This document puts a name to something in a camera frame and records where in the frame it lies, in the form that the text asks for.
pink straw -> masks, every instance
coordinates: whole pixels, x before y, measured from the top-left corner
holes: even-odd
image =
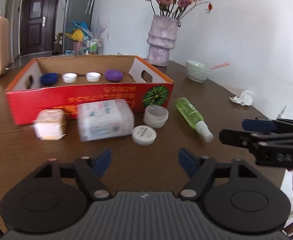
[[[229,62],[225,62],[223,64],[220,64],[220,65],[216,65],[214,67],[211,67],[211,68],[209,68],[209,70],[213,70],[213,69],[217,69],[217,68],[221,68],[221,67],[226,67],[226,66],[229,66],[229,65],[230,65]]]

dark brown door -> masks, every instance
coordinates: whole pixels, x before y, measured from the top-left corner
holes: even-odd
[[[58,0],[23,0],[21,55],[52,51]]]

lavender ceramic vase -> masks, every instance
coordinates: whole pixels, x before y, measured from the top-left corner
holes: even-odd
[[[178,22],[174,18],[154,15],[147,43],[150,44],[147,61],[166,67],[170,49],[174,49]]]

green bottle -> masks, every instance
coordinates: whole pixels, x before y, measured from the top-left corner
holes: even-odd
[[[189,125],[202,135],[206,142],[213,140],[213,134],[208,129],[204,122],[203,116],[196,110],[196,108],[186,98],[179,98],[175,102],[176,108],[184,116]]]

brown tabletop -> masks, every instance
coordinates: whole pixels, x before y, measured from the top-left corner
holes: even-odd
[[[248,150],[225,146],[218,134],[224,127],[241,128],[245,118],[262,114],[255,108],[234,104],[231,92],[207,80],[197,83],[187,78],[185,68],[170,62],[167,68],[159,68],[175,81],[168,106],[169,117],[165,126],[157,129],[157,139],[150,146],[139,146],[130,136],[99,141],[81,142],[76,120],[67,123],[66,136],[59,141],[41,141],[31,125],[17,126],[9,112],[4,89],[18,73],[11,69],[0,77],[0,200],[2,196],[46,159],[57,158],[72,162],[80,156],[96,156],[105,148],[112,149],[112,164],[102,178],[114,193],[125,191],[173,191],[175,194],[186,184],[188,177],[179,166],[177,155],[181,147],[194,154],[206,155],[219,162],[230,162],[238,157],[254,164]],[[214,139],[206,143],[193,130],[175,107],[175,100],[186,97],[204,116]],[[143,124],[143,114],[135,115],[135,125]],[[264,176],[280,187],[284,169],[257,168]],[[5,226],[0,217],[0,227]]]

